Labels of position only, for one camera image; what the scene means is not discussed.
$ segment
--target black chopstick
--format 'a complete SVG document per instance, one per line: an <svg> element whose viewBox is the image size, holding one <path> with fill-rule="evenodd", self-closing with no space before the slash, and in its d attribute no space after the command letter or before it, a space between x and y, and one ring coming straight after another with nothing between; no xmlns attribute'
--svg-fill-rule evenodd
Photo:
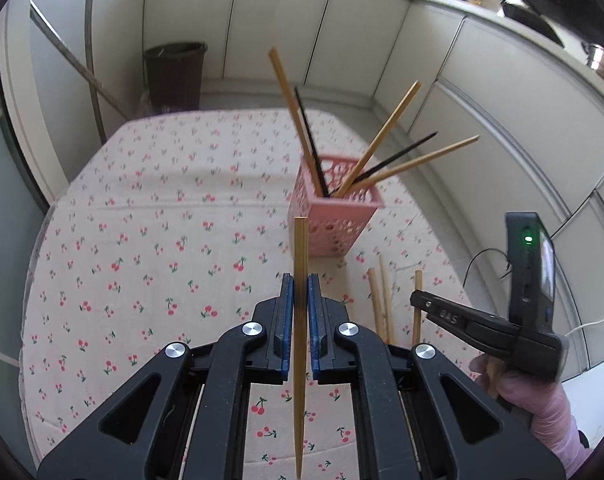
<svg viewBox="0 0 604 480"><path fill-rule="evenodd" d="M360 182L361 180L364 180L365 178L370 177L372 174L374 174L375 172L381 170L382 168L384 168L385 166L388 166L391 162L394 162L395 160L397 160L398 158L400 158L403 155L406 155L407 153L409 153L410 151L414 150L415 148L417 148L419 145L425 143L427 140L432 139L433 137L435 137L438 133L437 132L433 132L432 134L427 135L426 137L422 137L420 140L418 140L417 142L414 142L413 144L411 144L410 146L406 147L403 150L400 150L399 152L397 152L395 155L390 156L389 158L383 160L382 162L380 162L377 166L374 166L373 168L371 168L370 170L365 171L364 173L359 174L355 180L353 181L354 184Z"/></svg>
<svg viewBox="0 0 604 480"><path fill-rule="evenodd" d="M313 140L313 134L311 133L311 127L308 124L308 119L306 118L306 112L304 111L304 105L302 104L302 99L300 98L300 92L298 92L298 87L293 87L293 90L296 93L296 99L298 100L298 107L300 107L300 112L302 112L302 120L304 121L304 127L306 128L306 132L308 134L308 145L311 148L311 155L313 156L314 163L316 164L316 171L320 177L320 187L322 187L322 195L324 198L329 198L329 188L326 185L326 179L324 177L324 172L322 171L322 163L320 162L320 157L317 155L316 143Z"/></svg>

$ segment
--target white wire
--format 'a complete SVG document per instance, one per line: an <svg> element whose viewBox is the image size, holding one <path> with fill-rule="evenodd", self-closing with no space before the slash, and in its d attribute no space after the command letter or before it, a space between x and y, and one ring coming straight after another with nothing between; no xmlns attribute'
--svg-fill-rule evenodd
<svg viewBox="0 0 604 480"><path fill-rule="evenodd" d="M564 336L569 337L573 332L575 332L576 330L579 330L581 328L584 328L585 326L593 326L593 325L598 325L600 323L604 323L604 319L601 319L599 321L593 321L592 323L585 323L583 325L580 326L576 326L575 328L573 328L572 330L569 330L569 332L567 332L566 334L564 334Z"/></svg>

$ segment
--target chopstick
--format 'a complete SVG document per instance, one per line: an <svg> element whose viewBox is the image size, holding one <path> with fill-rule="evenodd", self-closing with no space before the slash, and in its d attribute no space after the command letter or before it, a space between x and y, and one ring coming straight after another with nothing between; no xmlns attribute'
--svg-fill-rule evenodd
<svg viewBox="0 0 604 480"><path fill-rule="evenodd" d="M287 102L288 112L291 114L291 119L293 119L293 124L296 127L298 139L300 139L300 144L302 144L302 154L304 156L306 166L308 167L308 172L311 174L311 181L313 182L313 186L316 190L316 196L322 196L320 176L317 174L316 165L314 164L313 156L309 150L308 139L304 134L304 129L300 121L300 114L298 114L296 102L293 99L293 94L291 93L291 88L288 84L287 75L284 73L284 67L282 66L280 56L278 55L278 51L275 47L272 47L272 49L269 50L269 59L271 60L273 70L275 71L275 76L278 79L280 88L282 89L284 100Z"/></svg>
<svg viewBox="0 0 604 480"><path fill-rule="evenodd" d="M391 289L388 285L388 273L386 272L386 262L382 253L378 256L380 260L380 275L382 277L382 299L384 301L384 317L386 319L386 338L387 343L396 344L393 331L395 325L393 323L393 311L391 305Z"/></svg>
<svg viewBox="0 0 604 480"><path fill-rule="evenodd" d="M371 267L367 270L368 286L371 289L371 303L373 303L373 314L376 321L376 333L385 343L388 342L386 336L386 327L384 326L384 316L382 314L382 305L380 304L380 290L378 289L378 279L376 270Z"/></svg>
<svg viewBox="0 0 604 480"><path fill-rule="evenodd" d="M413 278L413 288L415 290L422 290L422 270L417 269L415 271L415 277ZM411 347L414 347L420 342L420 332L422 330L422 311L416 306L413 307L413 328L411 334Z"/></svg>
<svg viewBox="0 0 604 480"><path fill-rule="evenodd" d="M364 180L365 178L370 177L372 174L374 174L376 171L381 170L382 168L385 168L386 166L388 166L391 162L395 162L398 158L400 158L401 156L406 155L409 152L412 152L415 148L417 148L418 146L421 146L422 144L424 144L427 140L432 139L433 137L435 137L438 133L437 132L433 132L432 134L429 134L425 137L422 137L420 140L418 140L417 142L414 142L413 144L411 144L410 146L406 147L403 150L400 150L399 152L397 152L395 155L390 156L389 158L386 158L385 160L383 160L382 162L380 162L377 166L374 166L373 168L371 168L370 170L365 171L364 173L361 173L359 176L357 176L355 178L355 180L353 181L354 184L357 184L358 182Z"/></svg>
<svg viewBox="0 0 604 480"><path fill-rule="evenodd" d="M296 475L302 475L304 401L306 399L306 280L308 279L308 218L293 219L293 435Z"/></svg>
<svg viewBox="0 0 604 480"><path fill-rule="evenodd" d="M304 123L304 129L306 130L306 136L308 139L308 145L311 148L311 156L313 156L313 162L316 166L317 174L320 177L320 186L322 187L322 196L324 198L329 198L329 188L326 185L326 179L324 177L324 172L322 171L322 163L320 161L320 157L317 155L316 142L313 140L313 134L311 133L311 126L308 124L308 119L306 118L306 112L304 111L304 105L302 104L302 99L300 98L300 92L298 91L298 87L294 86L293 91L296 94L296 99L298 101L298 107L300 108L300 112L302 114L302 121Z"/></svg>
<svg viewBox="0 0 604 480"><path fill-rule="evenodd" d="M416 81L415 83L413 83L411 88L409 88L408 92L405 94L405 96L402 98L400 103L397 105L396 109L393 111L391 116L386 120L386 123L384 124L384 126L382 126L382 129L376 135L376 138L373 139L373 142L371 142L370 145L368 146L367 151L364 152L364 155L362 155L362 157L360 158L358 163L353 167L351 172L345 177L342 185L340 186L340 189L338 189L338 191L336 191L333 194L333 196L335 198L343 198L346 195L346 193L349 190L349 187L351 187L351 184L353 184L353 181L355 180L355 178L360 174L360 172L362 171L362 168L364 168L364 166L366 165L368 160L371 158L371 156L373 155L375 150L382 143L382 141L386 137L386 134L389 133L391 131L391 129L393 129L393 127L396 125L397 120L400 118L400 115L402 115L402 112L406 109L406 107L409 105L411 100L418 93L419 89L420 89L420 82Z"/></svg>
<svg viewBox="0 0 604 480"><path fill-rule="evenodd" d="M408 162L400 164L399 166L391 168L390 170L381 171L377 175L370 176L369 178L366 178L365 180L361 180L354 186L351 186L349 188L349 194L355 193L356 191L361 190L363 187L374 186L378 182L381 182L382 180L386 180L389 177L395 176L398 173L402 173L403 171L410 170L412 168L415 168L416 166L424 164L425 162L429 162L430 160L439 158L442 155L446 155L447 153L454 152L455 150L459 150L460 148L464 148L464 146L467 146L468 144L472 144L473 142L476 142L476 140L479 138L480 138L480 136L476 135L474 137L469 137L468 139L465 139L465 140L460 140L460 142L455 142L454 144L445 146L444 148L436 150L435 152L431 152L431 153L427 153L426 155L418 156L417 158L414 158L413 160L409 160Z"/></svg>

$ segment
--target cherry pattern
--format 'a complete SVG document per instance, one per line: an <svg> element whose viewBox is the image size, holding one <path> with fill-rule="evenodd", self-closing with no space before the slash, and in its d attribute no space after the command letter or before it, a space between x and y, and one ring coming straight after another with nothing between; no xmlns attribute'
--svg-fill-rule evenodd
<svg viewBox="0 0 604 480"><path fill-rule="evenodd" d="M320 152L364 151L333 116L307 115ZM287 212L299 163L293 124L277 109L134 121L89 161L52 207L29 269L19 380L37 463L167 343L215 341L278 295L292 270ZM312 260L310 271L324 295L371 327L365 270L382 252L396 340L406 346L415 266L442 296L468 300L401 182L380 189L387 208L349 254ZM427 320L422 337L464 370L477 355ZM304 453L314 458L305 460L304 478L358 478L349 390L307 376ZM295 478L292 392L289 382L252 385L246 480Z"/></svg>

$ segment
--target cable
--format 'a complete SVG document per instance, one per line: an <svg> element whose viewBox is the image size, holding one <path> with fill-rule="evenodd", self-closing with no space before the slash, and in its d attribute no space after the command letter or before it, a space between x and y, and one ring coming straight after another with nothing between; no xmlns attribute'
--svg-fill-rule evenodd
<svg viewBox="0 0 604 480"><path fill-rule="evenodd" d="M576 209L575 211L576 211L576 212L578 212L578 211L579 211L579 210L582 208L582 206L583 206L584 204L586 204L586 203L587 203L587 201L589 200L589 198L591 198L591 196L592 196L592 195L593 195L593 193L589 194L589 196L588 196L588 197L586 197L586 198L583 200L583 202L580 204L580 206L578 207L578 209ZM551 240L553 240L553 237L554 237L555 235L557 235L557 234L558 234L558 233L559 233L559 232L562 230L562 228L563 228L563 227L564 227L564 226L565 226L565 225L568 223L568 221L569 221L571 218L573 218L573 216L574 216L574 215L575 215L575 213L574 213L573 215L570 215L570 216L569 216L569 217L568 217L566 220L564 220L564 222L562 222L562 224L560 225L560 227L559 227L559 228L557 228L557 229L555 230L555 232L554 232L554 233L553 233L553 234L550 236ZM501 280L503 280L504 278L506 278L506 277L507 277L509 274L511 274L512 272L513 272L513 269L508 270L508 272L505 272L505 273L504 273L502 276L500 276L500 279L501 279Z"/></svg>
<svg viewBox="0 0 604 480"><path fill-rule="evenodd" d="M471 261L468 263L468 266L466 267L466 272L464 273L464 280L462 281L462 288L464 288L464 286L466 285L466 279L468 278L468 272L471 269L471 265L473 265L473 262L476 260L476 258L480 254L485 253L486 251L495 251L497 253L500 253L502 256L504 256L504 259L507 261L506 270L509 270L509 267L511 267L511 262L509 261L509 257L506 255L506 253L503 250L496 249L495 247L489 247L487 249L482 249L473 258L471 258Z"/></svg>
<svg viewBox="0 0 604 480"><path fill-rule="evenodd" d="M586 326L598 325L598 324L600 324L600 323L604 323L604 319L601 319L601 320L599 320L599 321L593 321L593 322L591 322L591 323L585 323L585 324L582 324L582 325L580 325L580 326L576 326L575 328L572 328L571 330L569 330L569 332L567 332L566 334L564 334L564 336L565 336L565 337L569 337L569 336L570 336L570 335L571 335L573 332L575 332L576 330L579 330L579 329L584 328L584 327L586 327Z"/></svg>

